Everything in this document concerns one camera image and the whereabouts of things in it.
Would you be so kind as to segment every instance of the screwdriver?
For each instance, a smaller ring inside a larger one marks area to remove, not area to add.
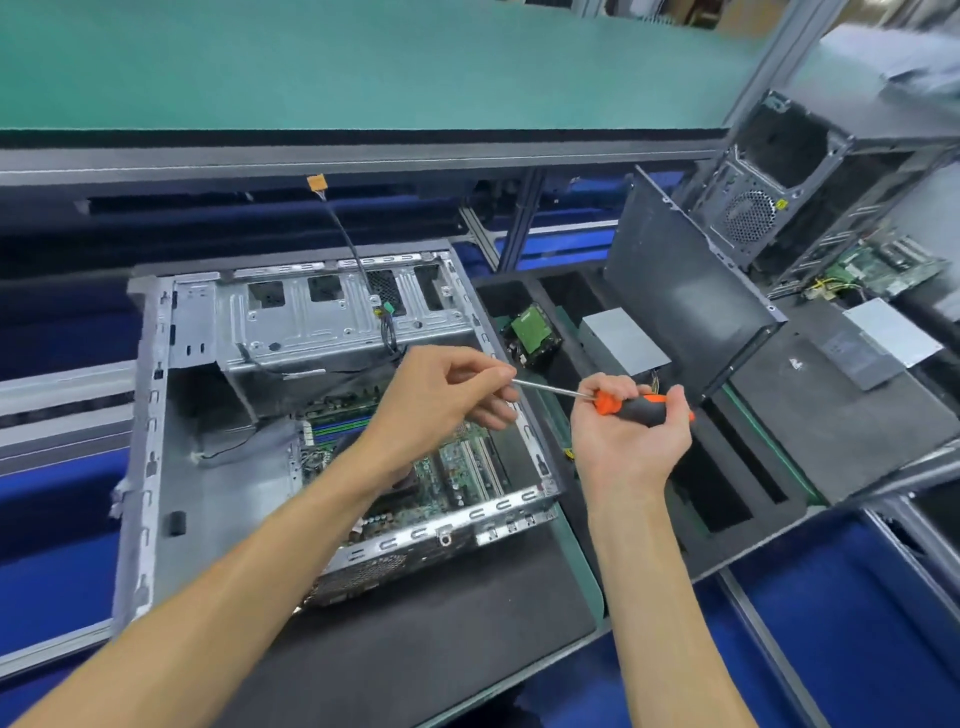
[[[593,402],[597,412],[601,415],[616,415],[621,420],[640,423],[648,427],[662,425],[666,422],[666,395],[640,395],[632,400],[621,400],[618,397],[600,390],[594,395],[585,395],[583,392],[574,392],[572,389],[551,387],[549,384],[537,384],[534,381],[514,379],[514,384],[531,389],[540,389],[543,392],[553,392],[555,395],[579,397],[582,400]],[[693,412],[690,412],[690,421],[693,422]]]

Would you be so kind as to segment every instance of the person's left hand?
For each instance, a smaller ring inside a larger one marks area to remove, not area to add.
[[[464,419],[503,429],[516,419],[508,401],[516,369],[470,347],[413,347],[403,357],[357,446],[408,467],[438,448]]]

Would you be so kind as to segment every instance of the orange screwdriver handle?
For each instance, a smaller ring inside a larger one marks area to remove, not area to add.
[[[616,415],[648,427],[666,422],[666,395],[640,395],[634,400],[621,400],[601,390],[597,392],[593,406],[601,415]],[[693,412],[690,412],[690,421],[694,419]]]

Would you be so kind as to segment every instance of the computer tower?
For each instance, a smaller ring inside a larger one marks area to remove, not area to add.
[[[960,117],[897,88],[769,92],[691,215],[771,298],[802,290],[960,148]]]

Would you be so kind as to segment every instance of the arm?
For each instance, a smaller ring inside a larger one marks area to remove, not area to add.
[[[626,376],[594,375],[580,385],[598,389],[621,399],[650,391]],[[688,414],[682,387],[667,394],[666,423],[649,429],[577,400],[573,449],[590,537],[634,725],[756,726],[707,630],[663,498],[690,447]]]
[[[131,624],[16,728],[210,724],[376,496],[465,418],[516,418],[516,371],[473,349],[417,347],[367,430],[182,592]]]

